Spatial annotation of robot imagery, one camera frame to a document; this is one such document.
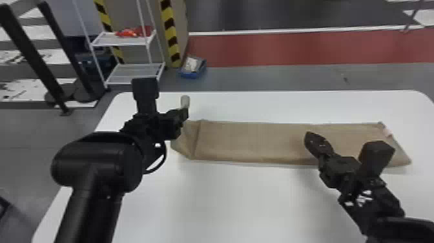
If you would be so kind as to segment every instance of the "gray floor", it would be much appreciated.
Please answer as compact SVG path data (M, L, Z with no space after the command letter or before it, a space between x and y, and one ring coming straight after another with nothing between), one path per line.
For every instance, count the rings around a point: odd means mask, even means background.
M415 89L433 99L433 72L434 64L429 63L209 68L200 79L182 79L168 70L160 89ZM0 110L0 195L14 205L0 224L0 242L30 242L58 190L49 173L52 157L62 145L92 132L122 89L128 90L114 87L95 109L76 110L69 117L60 117L57 110Z

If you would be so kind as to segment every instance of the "red floor stripe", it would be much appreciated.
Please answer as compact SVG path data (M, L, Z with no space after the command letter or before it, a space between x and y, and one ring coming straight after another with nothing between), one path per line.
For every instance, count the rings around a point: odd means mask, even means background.
M434 30L191 36L210 67L434 62Z

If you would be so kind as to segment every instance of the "black cable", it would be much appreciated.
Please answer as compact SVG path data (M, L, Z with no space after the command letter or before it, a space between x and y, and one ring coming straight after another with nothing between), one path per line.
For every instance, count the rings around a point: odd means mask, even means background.
M162 150L163 158L161 159L161 161L154 168L145 170L143 172L143 174L151 174L152 172L158 170L164 164L164 162L166 161L166 157L167 157L166 143L164 142L164 140L162 140L162 141L160 141L158 143L161 145L161 147L159 149Z

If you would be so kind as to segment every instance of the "burlap cloth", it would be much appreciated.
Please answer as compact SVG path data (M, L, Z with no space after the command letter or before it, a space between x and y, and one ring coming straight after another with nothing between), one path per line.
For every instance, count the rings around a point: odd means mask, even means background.
M368 141L384 140L396 149L389 166L411 163L382 123L281 124L190 121L171 147L191 160L316 165L304 147L306 131L320 134L342 156L358 157Z

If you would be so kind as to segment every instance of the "black pole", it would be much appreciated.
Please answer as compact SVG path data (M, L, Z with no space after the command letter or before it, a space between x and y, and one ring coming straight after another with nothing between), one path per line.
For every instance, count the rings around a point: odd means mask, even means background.
M65 99L65 92L57 83L53 73L39 55L39 52L36 50L35 46L33 46L33 43L26 35L26 32L24 32L23 27L19 24L12 9L7 4L0 5L0 23L10 39L26 58L28 64L32 67L39 79L41 79L45 88L53 96L55 102L59 105L60 109L62 109L63 114L70 114L71 111L64 102L64 100L67 100Z
M53 15L53 12L51 11L50 5L48 5L46 1L42 1L39 4L37 4L37 7L44 15L48 25L50 25L50 28L52 29L54 35L56 36L63 50L65 51L65 54L69 59L69 62L71 63L74 70L76 71L77 76L80 79L81 84L84 88L84 90L76 91L76 93L74 94L76 100L82 102L90 102L90 101L100 99L100 97L102 97L105 91L104 85L102 84L102 82L93 82L93 84L89 82L88 76L83 72L83 69L80 67L80 64L78 63L77 57L74 55L74 52L72 51L70 45L68 45L65 35L63 35L63 32L60 29L60 26L57 23ZM76 97L77 92L79 93L86 92L87 94L79 95L81 99L77 99Z

